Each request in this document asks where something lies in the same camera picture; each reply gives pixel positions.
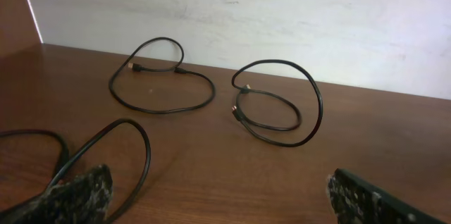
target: white wall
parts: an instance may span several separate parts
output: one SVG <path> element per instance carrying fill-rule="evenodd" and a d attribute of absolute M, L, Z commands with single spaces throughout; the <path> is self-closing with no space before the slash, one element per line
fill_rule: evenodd
<path fill-rule="evenodd" d="M 263 58 L 318 81 L 451 99 L 451 0 L 31 0 L 44 43 L 130 54 L 178 40 L 186 62 Z M 165 49 L 163 46 L 153 51 Z M 141 56 L 175 59 L 175 55 Z M 258 67 L 299 77 L 284 67 Z"/>

